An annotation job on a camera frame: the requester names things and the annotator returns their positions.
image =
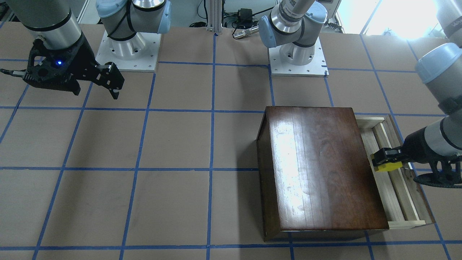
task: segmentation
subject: wooden drawer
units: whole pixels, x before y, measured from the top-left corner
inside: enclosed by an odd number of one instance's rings
[[[389,117],[351,108],[267,107],[257,137],[265,240],[348,240],[433,223],[414,172],[374,173],[368,154],[399,145]]]

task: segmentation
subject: metal post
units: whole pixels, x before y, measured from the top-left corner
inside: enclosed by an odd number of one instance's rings
[[[209,0],[209,9],[207,30],[221,33],[222,0]]]

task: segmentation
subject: box top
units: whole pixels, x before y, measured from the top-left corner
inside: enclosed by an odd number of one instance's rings
[[[389,228],[351,108],[267,107],[265,124],[281,230]]]

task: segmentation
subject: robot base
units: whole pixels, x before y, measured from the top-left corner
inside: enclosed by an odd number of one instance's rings
[[[329,75],[326,59],[322,51],[319,38],[315,43],[315,55],[313,60],[303,66],[288,63],[281,57],[279,49],[281,46],[269,48],[269,60],[271,63],[271,74],[274,76],[302,76],[302,77],[324,77]]]
[[[105,31],[101,44],[99,45],[96,61],[100,64],[113,62],[120,71],[156,72],[157,59],[160,47],[161,34],[141,32],[146,41],[146,48],[143,55],[138,59],[122,60],[112,53],[108,33]]]

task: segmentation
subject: blue joint cap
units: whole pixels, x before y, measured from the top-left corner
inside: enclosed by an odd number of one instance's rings
[[[170,10],[171,10],[171,3],[170,1],[167,0],[164,6],[164,12],[162,13],[162,19],[160,20],[159,29],[157,33],[167,33],[170,31],[170,22],[171,22]]]
[[[427,84],[440,76],[462,56],[462,49],[455,43],[445,43],[425,54],[415,65],[422,82]]]
[[[127,0],[97,0],[96,10],[101,18],[109,17],[125,7]]]
[[[317,24],[324,24],[327,20],[327,10],[320,2],[316,1],[308,9],[305,16]]]
[[[264,15],[261,17],[260,22],[258,23],[258,28],[260,32],[260,38],[263,44],[267,48],[276,47],[276,36],[274,35],[274,31],[271,27],[268,16]]]

